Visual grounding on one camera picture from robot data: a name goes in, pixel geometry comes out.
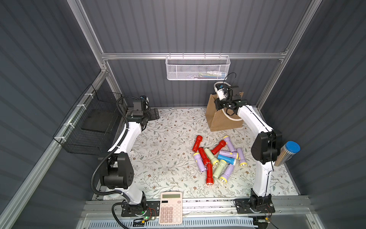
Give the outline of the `brown paper tote bag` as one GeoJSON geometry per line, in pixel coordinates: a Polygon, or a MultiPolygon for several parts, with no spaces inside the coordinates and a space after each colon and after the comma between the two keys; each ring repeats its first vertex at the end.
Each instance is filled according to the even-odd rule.
{"type": "Polygon", "coordinates": [[[206,108],[206,120],[211,132],[224,131],[241,128],[244,121],[238,115],[229,116],[226,114],[226,108],[217,110],[215,102],[218,100],[216,92],[209,96],[206,108]]]}

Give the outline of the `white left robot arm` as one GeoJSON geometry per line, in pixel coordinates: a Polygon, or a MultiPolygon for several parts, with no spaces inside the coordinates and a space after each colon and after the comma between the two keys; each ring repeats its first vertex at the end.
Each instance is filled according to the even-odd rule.
{"type": "Polygon", "coordinates": [[[131,149],[148,121],[159,119],[159,111],[154,108],[144,111],[141,115],[133,112],[131,116],[124,116],[124,128],[114,145],[108,150],[108,155],[101,159],[96,172],[100,172],[100,183],[108,188],[101,192],[93,187],[93,192],[99,196],[123,196],[130,205],[141,205],[146,201],[143,191],[133,184],[134,169],[129,158],[131,149]]]}

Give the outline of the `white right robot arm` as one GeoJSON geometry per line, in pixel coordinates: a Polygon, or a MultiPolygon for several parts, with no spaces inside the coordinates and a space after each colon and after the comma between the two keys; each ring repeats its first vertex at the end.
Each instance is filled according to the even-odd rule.
{"type": "Polygon", "coordinates": [[[232,110],[256,135],[251,147],[252,156],[256,160],[256,175],[252,195],[257,198],[269,196],[273,162],[277,160],[280,153],[282,133],[267,125],[246,100],[216,99],[214,103],[217,110],[223,108],[232,110]]]}

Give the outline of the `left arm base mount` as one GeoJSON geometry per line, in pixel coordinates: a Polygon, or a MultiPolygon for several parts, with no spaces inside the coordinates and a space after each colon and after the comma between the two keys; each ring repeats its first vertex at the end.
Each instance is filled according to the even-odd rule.
{"type": "Polygon", "coordinates": [[[158,217],[160,212],[160,201],[143,201],[138,205],[126,204],[122,207],[122,217],[158,217]]]}

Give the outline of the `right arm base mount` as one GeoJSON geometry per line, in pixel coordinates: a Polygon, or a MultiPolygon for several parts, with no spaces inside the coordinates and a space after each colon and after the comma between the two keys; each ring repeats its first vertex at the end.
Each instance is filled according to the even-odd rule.
{"type": "Polygon", "coordinates": [[[233,200],[238,214],[249,213],[275,213],[272,196],[257,197],[252,195],[250,198],[237,198],[233,200]]]}

